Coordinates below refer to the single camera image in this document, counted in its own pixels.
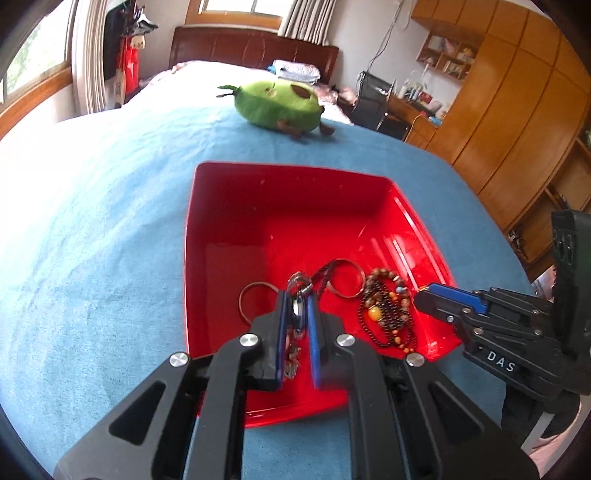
red plastic container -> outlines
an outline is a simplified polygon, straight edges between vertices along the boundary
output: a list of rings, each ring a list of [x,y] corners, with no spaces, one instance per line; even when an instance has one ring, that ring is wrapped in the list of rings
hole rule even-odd
[[[453,285],[435,243],[389,179],[329,168],[206,162],[195,172],[187,215],[185,318],[191,356],[215,352],[248,331],[238,311],[242,288],[267,281],[285,288],[298,270],[312,275],[334,258],[366,273],[396,270],[411,293],[432,282]],[[335,273],[345,294],[359,289],[353,267]],[[273,310],[266,288],[245,294],[252,319]],[[369,339],[358,323],[359,299],[326,292],[320,308],[343,319],[347,333]],[[459,345],[452,328],[416,310],[417,350],[436,360]],[[379,328],[377,335],[381,338]],[[396,348],[381,354],[402,357]],[[313,388],[307,344],[296,378],[277,393],[249,392],[247,426],[294,420],[344,405],[343,391]]]

blue blanket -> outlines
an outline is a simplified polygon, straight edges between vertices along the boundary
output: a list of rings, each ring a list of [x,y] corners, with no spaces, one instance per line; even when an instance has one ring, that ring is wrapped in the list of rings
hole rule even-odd
[[[94,423],[183,350],[183,238],[205,160],[387,176],[459,287],[530,292],[477,198],[444,162],[359,127],[302,142],[231,107],[129,107],[35,132],[0,160],[0,403],[50,472]],[[504,385],[455,351],[441,368],[495,421]],[[330,414],[247,431],[244,478],[349,476],[348,422]]]

avocado plush toy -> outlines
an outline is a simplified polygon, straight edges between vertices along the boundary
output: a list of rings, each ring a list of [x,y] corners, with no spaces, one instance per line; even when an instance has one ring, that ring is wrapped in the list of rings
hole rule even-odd
[[[224,85],[222,90],[232,93],[236,110],[250,123],[271,130],[279,130],[299,138],[304,132],[320,127],[323,135],[332,135],[335,129],[323,124],[320,115],[324,107],[319,105],[314,90],[303,83],[287,80],[259,80],[241,87]]]

brown beads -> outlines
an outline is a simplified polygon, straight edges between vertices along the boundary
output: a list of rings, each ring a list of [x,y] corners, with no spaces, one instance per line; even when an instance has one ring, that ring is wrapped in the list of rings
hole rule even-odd
[[[417,340],[413,332],[413,320],[408,309],[410,292],[395,271],[374,268],[363,286],[362,301],[358,309],[359,323],[371,341],[378,347],[397,346],[404,353],[414,351]],[[387,342],[377,339],[365,319],[377,323]]]
[[[382,319],[382,310],[379,307],[371,307],[368,310],[368,315],[374,322],[377,322]]]

orange bead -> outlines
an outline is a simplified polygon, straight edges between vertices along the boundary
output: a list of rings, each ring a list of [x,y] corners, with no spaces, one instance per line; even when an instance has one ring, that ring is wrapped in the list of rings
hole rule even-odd
[[[379,307],[371,307],[368,310],[368,315],[374,322],[378,322],[382,319],[382,310]]]

